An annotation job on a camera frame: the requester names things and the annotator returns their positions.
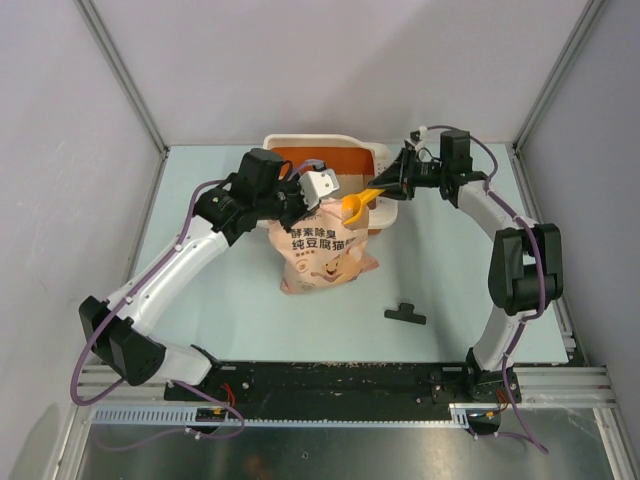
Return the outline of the pink cat litter bag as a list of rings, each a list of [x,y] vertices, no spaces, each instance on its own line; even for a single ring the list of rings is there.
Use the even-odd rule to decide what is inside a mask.
[[[367,251],[368,228],[344,226],[343,214],[342,202],[329,199],[290,230],[277,221],[268,223],[269,241],[284,259],[284,293],[297,295],[337,287],[379,267]]]

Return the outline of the white orange litter box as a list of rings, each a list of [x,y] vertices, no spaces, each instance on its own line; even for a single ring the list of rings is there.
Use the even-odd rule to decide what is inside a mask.
[[[299,176],[313,169],[308,160],[322,161],[326,168],[333,169],[340,185],[333,199],[363,191],[394,160],[391,149],[384,144],[341,134],[271,134],[262,147],[290,161]]]

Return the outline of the yellow plastic scoop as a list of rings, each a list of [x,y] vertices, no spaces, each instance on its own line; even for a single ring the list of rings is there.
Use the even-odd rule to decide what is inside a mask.
[[[342,224],[345,227],[355,228],[365,217],[368,204],[384,193],[384,189],[367,188],[357,194],[350,194],[342,199],[341,209],[343,214]]]

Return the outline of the black bag clip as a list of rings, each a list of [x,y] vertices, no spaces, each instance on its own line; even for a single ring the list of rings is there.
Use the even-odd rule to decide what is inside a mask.
[[[396,309],[386,309],[384,317],[395,321],[411,323],[415,325],[425,325],[426,316],[415,311],[415,305],[412,303],[401,302]]]

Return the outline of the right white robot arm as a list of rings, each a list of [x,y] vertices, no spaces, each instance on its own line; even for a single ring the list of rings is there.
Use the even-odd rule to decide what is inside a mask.
[[[368,186],[401,201],[413,199],[419,188],[436,189],[491,240],[488,291],[493,308],[480,339],[468,351],[461,376],[463,393],[484,401],[496,391],[497,379],[508,380],[525,329],[563,294],[561,232],[553,223],[537,223],[519,214],[493,188],[495,175],[474,169],[471,147],[480,140],[452,126],[436,129],[438,156],[430,154],[428,130],[421,127]]]

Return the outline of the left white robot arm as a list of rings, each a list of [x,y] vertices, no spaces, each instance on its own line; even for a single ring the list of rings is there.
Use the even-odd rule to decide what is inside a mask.
[[[131,386],[157,377],[184,382],[197,398],[221,387],[214,360],[201,347],[155,340],[152,332],[177,294],[214,259],[263,221],[284,230],[311,216],[339,187],[321,160],[299,167],[274,151],[253,148],[237,171],[199,185],[175,239],[107,299],[87,297],[79,317],[89,350]]]

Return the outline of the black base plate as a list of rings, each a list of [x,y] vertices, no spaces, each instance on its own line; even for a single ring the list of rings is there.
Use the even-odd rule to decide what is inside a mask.
[[[454,403],[521,399],[512,369],[466,363],[224,362],[196,389],[234,400],[248,420],[275,421],[442,420]]]

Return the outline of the aluminium frame rail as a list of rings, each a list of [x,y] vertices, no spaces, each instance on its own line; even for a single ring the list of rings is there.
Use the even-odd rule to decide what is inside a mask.
[[[534,408],[613,408],[617,404],[608,372],[604,367],[518,367],[515,369],[523,405]],[[85,367],[77,393],[82,399],[99,395],[117,375],[105,365]],[[111,403],[161,402],[168,387],[152,379],[140,386],[118,385],[103,400]]]

